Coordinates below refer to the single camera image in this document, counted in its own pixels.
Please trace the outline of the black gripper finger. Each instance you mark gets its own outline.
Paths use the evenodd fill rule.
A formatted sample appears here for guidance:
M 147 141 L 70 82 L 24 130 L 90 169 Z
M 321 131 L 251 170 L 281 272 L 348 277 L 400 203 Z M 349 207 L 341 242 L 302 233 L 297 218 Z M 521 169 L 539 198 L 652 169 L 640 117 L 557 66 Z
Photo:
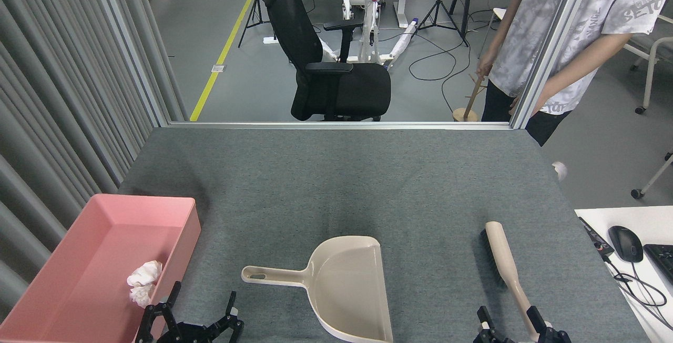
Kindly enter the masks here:
M 477 342 L 508 342 L 508 338 L 500 333 L 494 327 L 494 323 L 490 317 L 490 313 L 486 306 L 480 306 L 477 310 L 477 316 L 480 322 L 481 329 L 474 338 L 474 343 Z
M 566 331 L 556 330 L 547 323 L 536 306 L 529 307 L 528 318 L 536 331 L 536 342 L 572 342 Z

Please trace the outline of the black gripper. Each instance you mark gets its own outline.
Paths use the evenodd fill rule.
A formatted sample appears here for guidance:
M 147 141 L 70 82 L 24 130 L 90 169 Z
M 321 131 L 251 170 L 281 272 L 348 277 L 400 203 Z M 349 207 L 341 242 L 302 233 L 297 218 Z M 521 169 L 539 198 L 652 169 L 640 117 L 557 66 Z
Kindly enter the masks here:
M 237 292 L 231 291 L 225 309 L 225 315 L 210 326 L 195 325 L 185 322 L 176 323 L 172 309 L 175 306 L 182 283 L 176 281 L 166 301 L 145 307 L 141 323 L 136 334 L 135 342 L 213 342 L 226 329 L 231 329 L 229 342 L 238 342 L 244 329 L 244 322 L 238 318 L 234 302 Z M 155 340 L 151 329 L 157 317 L 163 317 L 168 331 Z

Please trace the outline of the person's right hand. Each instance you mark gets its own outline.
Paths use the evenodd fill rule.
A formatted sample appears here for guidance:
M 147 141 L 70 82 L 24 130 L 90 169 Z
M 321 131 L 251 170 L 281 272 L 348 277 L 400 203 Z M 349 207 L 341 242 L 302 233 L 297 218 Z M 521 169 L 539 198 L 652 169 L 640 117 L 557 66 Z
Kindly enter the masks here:
M 492 53 L 484 53 L 481 55 L 478 61 L 478 65 L 476 68 L 476 75 L 478 77 L 486 77 L 490 74 L 491 69 L 494 65 L 496 55 L 492 55 Z

